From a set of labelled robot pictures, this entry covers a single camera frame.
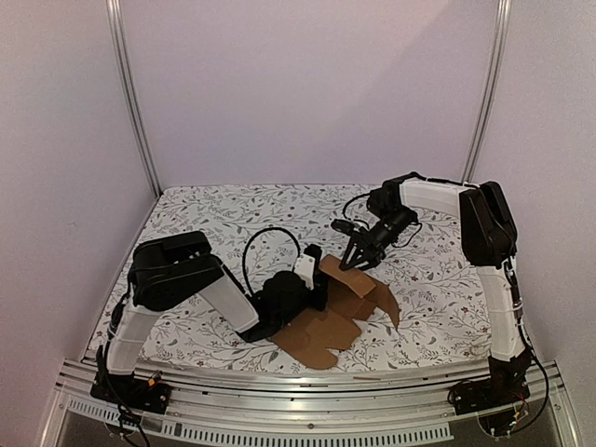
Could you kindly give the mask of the brown cardboard box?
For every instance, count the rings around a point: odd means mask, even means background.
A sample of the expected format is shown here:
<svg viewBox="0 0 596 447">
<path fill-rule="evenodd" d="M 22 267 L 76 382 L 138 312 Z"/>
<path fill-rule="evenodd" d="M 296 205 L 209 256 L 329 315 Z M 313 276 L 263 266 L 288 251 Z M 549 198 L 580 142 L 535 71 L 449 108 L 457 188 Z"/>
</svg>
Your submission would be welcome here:
<svg viewBox="0 0 596 447">
<path fill-rule="evenodd" d="M 305 367 L 328 370 L 338 362 L 332 351 L 346 351 L 361 336 L 359 320 L 368 320 L 380 309 L 396 328 L 400 309 L 385 283 L 355 268 L 341 270 L 337 257 L 326 255 L 320 269 L 330 276 L 326 309 L 307 308 L 277 332 L 272 342 Z"/>
</svg>

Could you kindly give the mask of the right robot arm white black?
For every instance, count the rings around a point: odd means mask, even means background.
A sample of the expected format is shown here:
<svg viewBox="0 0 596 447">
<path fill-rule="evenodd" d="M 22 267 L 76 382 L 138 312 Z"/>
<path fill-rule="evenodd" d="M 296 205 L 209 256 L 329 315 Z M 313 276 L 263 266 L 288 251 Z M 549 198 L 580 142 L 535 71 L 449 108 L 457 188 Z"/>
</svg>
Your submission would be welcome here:
<svg viewBox="0 0 596 447">
<path fill-rule="evenodd" d="M 341 270 L 378 266 L 400 234 L 418 224 L 416 209 L 448 214 L 459 222 L 462 252 L 481 280 L 492 330 L 490 360 L 513 363 L 529 357 L 515 262 L 518 232 L 499 183 L 458 183 L 413 171 L 384 181 L 363 198 L 377 219 L 374 226 L 347 218 L 332 221 L 333 230 L 349 237 Z"/>
</svg>

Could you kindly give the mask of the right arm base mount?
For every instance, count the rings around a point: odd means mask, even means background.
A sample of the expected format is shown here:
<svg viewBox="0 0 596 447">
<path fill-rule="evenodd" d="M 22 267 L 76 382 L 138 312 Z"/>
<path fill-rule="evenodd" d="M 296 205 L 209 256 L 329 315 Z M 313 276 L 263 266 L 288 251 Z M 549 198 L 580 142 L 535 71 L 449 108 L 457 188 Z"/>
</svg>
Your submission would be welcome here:
<svg viewBox="0 0 596 447">
<path fill-rule="evenodd" d="M 517 367 L 512 363 L 494 361 L 489 358 L 487 379 L 464 380 L 452 386 L 447 401 L 457 415 L 476 413 L 511 404 L 530 397 L 525 373 L 527 366 Z"/>
</svg>

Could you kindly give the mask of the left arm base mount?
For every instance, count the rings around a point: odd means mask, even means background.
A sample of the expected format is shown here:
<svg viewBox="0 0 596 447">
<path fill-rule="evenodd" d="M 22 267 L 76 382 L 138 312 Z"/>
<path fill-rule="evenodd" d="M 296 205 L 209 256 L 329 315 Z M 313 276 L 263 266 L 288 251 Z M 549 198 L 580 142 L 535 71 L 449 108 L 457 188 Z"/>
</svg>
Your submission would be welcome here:
<svg viewBox="0 0 596 447">
<path fill-rule="evenodd" d="M 112 374 L 103 365 L 98 367 L 90 396 L 117 404 L 120 409 L 134 409 L 164 414 L 169 406 L 171 386 L 162 381 L 162 372 L 149 378 L 139 378 L 134 373 Z"/>
</svg>

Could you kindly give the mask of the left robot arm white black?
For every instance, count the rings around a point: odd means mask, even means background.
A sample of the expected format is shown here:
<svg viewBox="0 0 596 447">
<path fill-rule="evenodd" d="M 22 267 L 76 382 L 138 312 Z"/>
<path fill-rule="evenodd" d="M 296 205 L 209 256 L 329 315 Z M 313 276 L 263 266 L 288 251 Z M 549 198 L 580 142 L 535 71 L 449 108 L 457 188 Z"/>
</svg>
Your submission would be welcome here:
<svg viewBox="0 0 596 447">
<path fill-rule="evenodd" d="M 247 278 L 237 279 L 213 253 L 201 231 L 143 242 L 133 252 L 127 289 L 96 354 L 106 371 L 103 390 L 119 404 L 138 397 L 138 384 L 129 376 L 142 346 L 165 312 L 195 295 L 247 343 L 273 337 L 307 309 L 325 310 L 328 293 L 319 269 L 321 256 L 316 244 L 299 249 L 292 269 L 277 272 L 254 291 Z"/>
</svg>

